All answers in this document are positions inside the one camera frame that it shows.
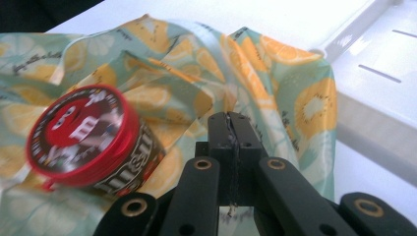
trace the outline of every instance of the lemon print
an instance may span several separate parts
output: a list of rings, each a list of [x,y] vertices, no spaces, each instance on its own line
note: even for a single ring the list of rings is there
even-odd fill
[[[246,37],[243,39],[241,43],[241,48],[244,51],[245,55],[251,62],[252,66],[257,71],[265,72],[267,67],[265,66],[264,62],[261,59],[260,52],[258,52],[257,47],[252,42],[250,37]]]
[[[171,148],[188,128],[188,125],[159,121],[147,121],[147,124],[165,149]]]
[[[148,64],[142,62],[141,60],[132,57],[132,56],[126,56],[125,60],[124,60],[124,64],[125,64],[125,68],[126,70],[130,71],[134,68],[140,68],[140,69],[146,69],[148,71],[152,71],[155,73],[159,73],[156,69],[154,69],[153,67],[149,66]]]
[[[78,71],[86,64],[87,45],[83,41],[76,42],[65,51],[64,55],[65,71]]]
[[[92,74],[82,79],[76,85],[70,87],[69,91],[90,85],[110,85],[116,86],[117,76],[114,70],[108,65],[104,64],[97,68]]]
[[[224,47],[225,50],[230,51],[231,48],[234,48],[236,42],[233,41],[229,36],[222,34],[220,36],[220,45]]]
[[[207,95],[204,91],[199,91],[196,97],[194,98],[194,110],[197,117],[202,117],[206,112],[212,108],[213,101],[211,97]]]
[[[310,139],[336,126],[336,88],[334,80],[323,79],[305,88],[295,100],[295,126]]]
[[[177,183],[183,169],[182,151],[173,147],[138,192],[159,198]]]
[[[170,42],[167,34],[168,23],[151,19],[148,15],[127,23],[122,28],[143,42],[150,50],[166,53]]]
[[[202,125],[199,120],[193,122],[190,127],[187,129],[184,135],[191,137],[191,138],[199,138],[205,136],[208,133],[207,127]]]
[[[155,81],[157,79],[160,79],[162,76],[163,74],[161,72],[148,71],[147,69],[141,68],[137,70],[128,79],[128,81],[125,84],[123,84],[123,86],[120,86],[119,89],[121,89],[122,91],[134,89],[147,83],[151,83],[152,81]]]
[[[271,77],[270,78],[270,84],[272,86],[272,92],[275,95],[278,95],[278,91],[279,91],[279,82],[276,78]]]
[[[261,46],[272,60],[286,65],[302,65],[322,58],[319,54],[280,43],[264,35],[261,36]]]
[[[158,60],[155,60],[153,58],[149,58],[149,61],[153,65],[165,69],[168,73],[170,73],[170,74],[172,74],[172,75],[174,75],[174,76],[176,76],[176,77],[178,77],[178,78],[180,78],[180,79],[182,79],[182,80],[184,80],[184,81],[186,81],[186,82],[188,82],[190,84],[193,83],[193,82],[197,82],[197,81],[200,80],[199,77],[195,77],[195,76],[192,76],[192,75],[184,74],[180,70],[177,70],[177,69],[171,67],[170,65],[168,65],[168,64],[166,64],[166,63],[164,63],[162,61],[158,61]]]
[[[252,98],[261,108],[275,109],[273,96],[266,91],[263,82],[242,49],[234,41],[229,42],[229,45],[233,45],[229,53],[231,64],[239,74],[238,79],[244,88],[251,93]]]
[[[181,71],[184,74],[199,77],[202,74],[202,70],[200,69],[200,66],[198,65],[186,65],[181,68]]]
[[[191,124],[192,118],[184,111],[169,107],[165,117],[168,121],[179,124]]]
[[[291,128],[289,126],[285,127],[285,131],[288,134],[288,137],[291,141],[294,140],[294,133],[292,132]]]
[[[22,74],[24,78],[49,82],[56,70],[55,65],[39,65],[30,69],[30,72]]]
[[[3,56],[6,54],[7,49],[9,48],[9,45],[6,43],[0,43],[0,56]]]
[[[46,178],[34,173],[31,171],[28,175],[28,177],[25,179],[25,181],[19,185],[20,188],[27,188],[30,190],[40,190],[43,191],[42,185],[46,181]]]
[[[185,38],[178,45],[176,45],[166,56],[163,58],[168,61],[175,61],[186,56],[191,56],[193,53],[193,44],[190,39]]]
[[[4,33],[1,35],[2,57],[0,67],[15,74],[24,74],[42,63],[42,56],[47,55],[45,49],[24,33]]]
[[[106,56],[114,44],[114,36],[101,34],[86,40],[87,51],[95,56]]]
[[[169,86],[145,84],[124,93],[130,103],[139,110],[158,110],[171,98]]]
[[[13,177],[26,162],[25,148],[21,146],[0,147],[0,176]]]
[[[260,43],[256,44],[256,47],[258,49],[258,52],[260,53],[259,56],[261,60],[263,61],[264,65],[267,67],[268,70],[272,67],[272,61],[270,60],[268,54],[266,53],[266,50],[261,46]]]
[[[37,118],[45,109],[46,107],[14,103],[4,107],[1,113],[10,131],[27,137]]]
[[[49,105],[53,99],[41,90],[28,86],[14,86],[12,90],[23,98],[27,103],[33,105]]]
[[[209,52],[205,48],[200,48],[197,51],[197,62],[206,68],[209,72],[211,72],[214,76],[224,82],[223,74],[221,73],[220,69],[217,66],[214,58],[209,54]]]

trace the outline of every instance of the round container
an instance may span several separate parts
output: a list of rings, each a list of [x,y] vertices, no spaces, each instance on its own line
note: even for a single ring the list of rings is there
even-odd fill
[[[46,187],[118,196],[142,186],[164,157],[149,127],[108,86],[79,88],[50,105],[30,132],[27,154],[33,170],[48,178]]]

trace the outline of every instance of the red lid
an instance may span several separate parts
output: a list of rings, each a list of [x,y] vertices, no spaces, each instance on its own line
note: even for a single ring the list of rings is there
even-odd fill
[[[55,101],[36,121],[28,138],[28,160],[53,182],[86,186],[126,158],[139,125],[116,88],[79,88]]]

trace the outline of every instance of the white surface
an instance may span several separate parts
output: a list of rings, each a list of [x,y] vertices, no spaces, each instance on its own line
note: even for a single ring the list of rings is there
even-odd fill
[[[349,22],[349,18],[369,2],[367,0],[106,0],[49,32],[91,34],[111,30],[144,14],[150,14],[159,19],[185,19],[201,22],[224,33],[232,33],[242,27],[249,27],[279,41],[309,49],[323,46],[323,43],[328,41],[340,26]],[[339,64],[337,68],[343,68],[343,64]],[[340,81],[342,78],[338,72],[335,76],[338,83],[344,83]],[[367,83],[365,78],[368,77],[363,77],[363,83]],[[341,89],[349,93],[349,89],[355,90],[358,87],[353,84],[350,88],[341,86]],[[346,103],[341,102],[339,110],[343,110],[344,105]],[[351,115],[351,113],[342,115],[346,118],[349,114]],[[381,198],[417,224],[417,189],[356,150],[337,142],[336,201],[338,202],[343,194],[358,191]]]
[[[201,22],[231,34],[242,27],[310,49],[325,42],[371,0],[106,0],[49,32],[91,34],[144,14]]]
[[[391,6],[332,67],[339,124],[386,153],[378,163],[417,186],[417,1]],[[408,170],[394,169],[396,163]]]

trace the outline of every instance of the crumpled cloth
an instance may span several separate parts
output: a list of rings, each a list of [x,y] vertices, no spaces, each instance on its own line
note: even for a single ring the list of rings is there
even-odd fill
[[[66,92],[93,84],[120,89],[167,155],[139,190],[175,187],[207,119],[248,116],[269,156],[288,159],[332,199],[336,89],[320,55],[251,29],[225,35],[209,26],[149,16],[93,35],[0,34],[0,235],[90,235],[111,201],[61,187],[26,164],[26,137]],[[253,211],[220,210],[219,235],[254,235]]]

